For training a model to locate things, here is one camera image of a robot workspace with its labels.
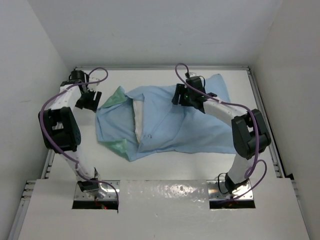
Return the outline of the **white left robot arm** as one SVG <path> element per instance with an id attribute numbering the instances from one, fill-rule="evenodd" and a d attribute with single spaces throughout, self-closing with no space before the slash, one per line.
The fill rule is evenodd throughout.
<path id="1" fill-rule="evenodd" d="M 79 189 L 97 198 L 102 187 L 95 167 L 86 161 L 81 149 L 81 132 L 74 117 L 74 108 L 96 112 L 102 93 L 88 87 L 90 75 L 73 70 L 60 85 L 59 94 L 45 104 L 38 113 L 44 144 L 64 157 L 74 174 Z"/>

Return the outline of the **blue and green pillowcase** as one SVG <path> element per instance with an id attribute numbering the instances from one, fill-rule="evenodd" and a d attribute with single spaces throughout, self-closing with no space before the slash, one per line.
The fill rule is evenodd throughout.
<path id="1" fill-rule="evenodd" d="M 214 116 L 172 104 L 176 87 L 119 86 L 97 110 L 97 141 L 129 162 L 162 152 L 235 154 L 232 129 Z M 133 100 L 143 101 L 143 133 L 135 134 Z"/>

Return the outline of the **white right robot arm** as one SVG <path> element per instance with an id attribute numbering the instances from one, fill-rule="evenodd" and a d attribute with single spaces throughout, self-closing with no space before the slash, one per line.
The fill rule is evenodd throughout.
<path id="1" fill-rule="evenodd" d="M 199 76 L 187 78 L 176 85 L 171 102 L 193 107 L 231 127 L 236 154 L 225 174 L 224 186 L 227 193 L 232 194 L 248 182 L 260 153 L 271 144 L 270 133 L 258 109 L 250 110 L 242 104 L 226 102 L 213 92 L 207 93 L 204 84 Z"/>

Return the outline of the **white pillow with yellow band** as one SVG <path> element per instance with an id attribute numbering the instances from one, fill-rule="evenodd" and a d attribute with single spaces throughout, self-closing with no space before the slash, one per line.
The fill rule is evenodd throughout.
<path id="1" fill-rule="evenodd" d="M 141 142 L 144 128 L 144 102 L 141 100 L 133 100 L 135 135 L 138 143 Z"/>

